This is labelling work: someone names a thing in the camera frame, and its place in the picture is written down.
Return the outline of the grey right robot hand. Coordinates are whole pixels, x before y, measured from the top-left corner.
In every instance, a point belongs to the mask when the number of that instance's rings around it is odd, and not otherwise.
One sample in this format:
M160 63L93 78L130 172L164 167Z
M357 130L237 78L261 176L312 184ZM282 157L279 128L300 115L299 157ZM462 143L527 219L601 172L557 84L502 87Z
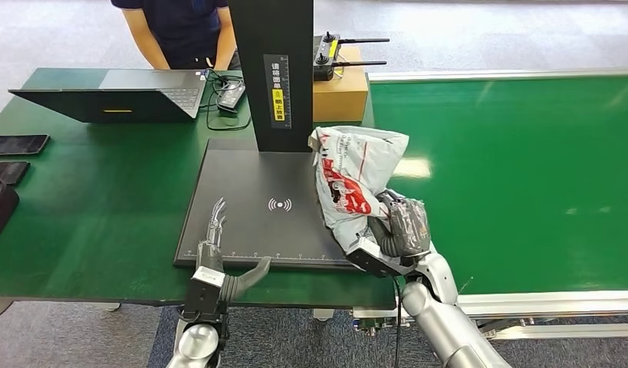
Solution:
M391 189L376 198L385 205L386 218L370 216L367 221L382 253L392 258L414 258L430 253L432 242L424 203Z

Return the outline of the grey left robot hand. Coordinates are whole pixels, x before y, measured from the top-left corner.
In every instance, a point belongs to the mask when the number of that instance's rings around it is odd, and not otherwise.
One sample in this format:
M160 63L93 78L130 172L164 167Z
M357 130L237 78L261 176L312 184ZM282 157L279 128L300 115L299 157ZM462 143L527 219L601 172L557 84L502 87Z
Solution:
M229 302L242 296L268 274L271 257L261 258L253 269L242 275L225 273L221 253L225 206L223 197L213 206L205 238L197 244L196 270L192 279L205 288L206 296L216 295L219 301Z

